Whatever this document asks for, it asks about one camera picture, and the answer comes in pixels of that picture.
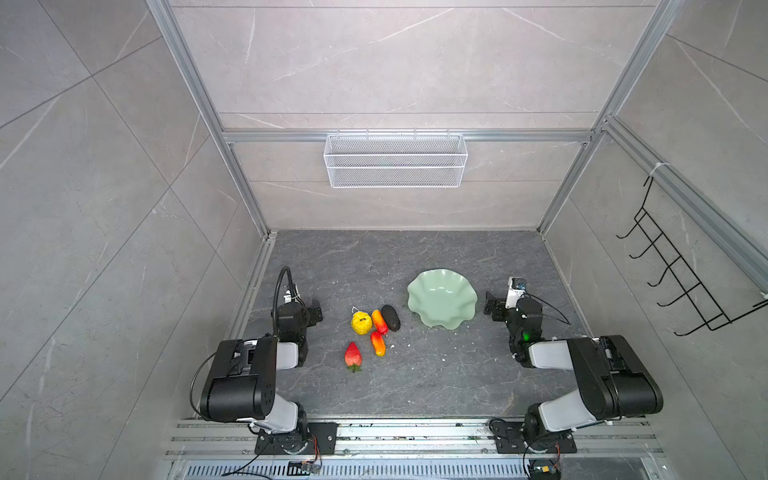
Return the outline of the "red strawberry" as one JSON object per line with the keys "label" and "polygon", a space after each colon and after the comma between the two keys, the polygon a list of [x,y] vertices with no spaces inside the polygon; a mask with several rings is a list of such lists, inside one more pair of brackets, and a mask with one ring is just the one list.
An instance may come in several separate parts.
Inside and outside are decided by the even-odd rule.
{"label": "red strawberry", "polygon": [[346,368],[351,372],[358,372],[362,370],[362,355],[355,342],[351,342],[345,353],[344,362]]}

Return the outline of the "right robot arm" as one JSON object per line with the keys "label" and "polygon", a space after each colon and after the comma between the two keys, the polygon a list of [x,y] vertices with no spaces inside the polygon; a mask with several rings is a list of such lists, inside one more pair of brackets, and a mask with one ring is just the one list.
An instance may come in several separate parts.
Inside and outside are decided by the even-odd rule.
{"label": "right robot arm", "polygon": [[520,432],[498,433],[499,439],[520,438],[545,452],[574,430],[662,410],[660,387],[623,336],[546,339],[542,303],[528,293],[514,304],[487,293],[483,313],[505,324],[510,352],[522,367],[571,371],[576,379],[575,390],[529,406]]}

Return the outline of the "yellow fruit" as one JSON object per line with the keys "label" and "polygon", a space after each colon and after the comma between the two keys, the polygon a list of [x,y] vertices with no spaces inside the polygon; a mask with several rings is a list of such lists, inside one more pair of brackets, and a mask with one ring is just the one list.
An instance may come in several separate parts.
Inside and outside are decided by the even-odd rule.
{"label": "yellow fruit", "polygon": [[357,335],[366,335],[373,329],[372,318],[364,311],[355,311],[350,325]]}

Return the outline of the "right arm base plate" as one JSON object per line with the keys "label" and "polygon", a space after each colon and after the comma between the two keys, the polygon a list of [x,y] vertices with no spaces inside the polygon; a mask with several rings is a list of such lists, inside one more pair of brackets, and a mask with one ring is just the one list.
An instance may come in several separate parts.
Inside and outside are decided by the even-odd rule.
{"label": "right arm base plate", "polygon": [[549,432],[539,431],[536,426],[527,425],[524,421],[511,421],[492,418],[488,428],[494,438],[499,454],[573,454],[577,446],[570,431]]}

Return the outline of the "dark avocado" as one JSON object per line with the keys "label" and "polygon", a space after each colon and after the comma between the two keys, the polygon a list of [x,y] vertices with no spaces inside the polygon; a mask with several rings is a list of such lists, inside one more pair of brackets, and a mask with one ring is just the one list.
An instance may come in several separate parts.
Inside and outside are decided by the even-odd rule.
{"label": "dark avocado", "polygon": [[391,305],[384,305],[380,311],[388,329],[393,332],[399,331],[401,328],[401,320],[395,308]]}

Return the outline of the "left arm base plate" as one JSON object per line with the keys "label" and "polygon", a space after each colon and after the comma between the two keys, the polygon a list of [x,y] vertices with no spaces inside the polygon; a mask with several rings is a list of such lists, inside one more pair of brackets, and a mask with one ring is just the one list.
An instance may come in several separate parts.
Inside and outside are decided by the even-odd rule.
{"label": "left arm base plate", "polygon": [[337,442],[338,423],[310,422],[290,433],[267,434],[260,431],[254,449],[261,455],[331,455]]}

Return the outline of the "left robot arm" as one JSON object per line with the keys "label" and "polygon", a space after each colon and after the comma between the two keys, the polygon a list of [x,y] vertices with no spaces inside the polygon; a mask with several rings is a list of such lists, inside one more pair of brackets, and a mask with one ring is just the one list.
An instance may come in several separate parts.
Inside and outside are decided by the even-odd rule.
{"label": "left robot arm", "polygon": [[277,393],[277,372],[304,365],[307,330],[320,323],[323,314],[317,300],[309,305],[293,300],[273,312],[277,315],[274,334],[220,342],[204,361],[210,369],[200,394],[190,397],[190,405],[204,420],[247,423],[292,452],[310,441],[310,430],[304,408]]}

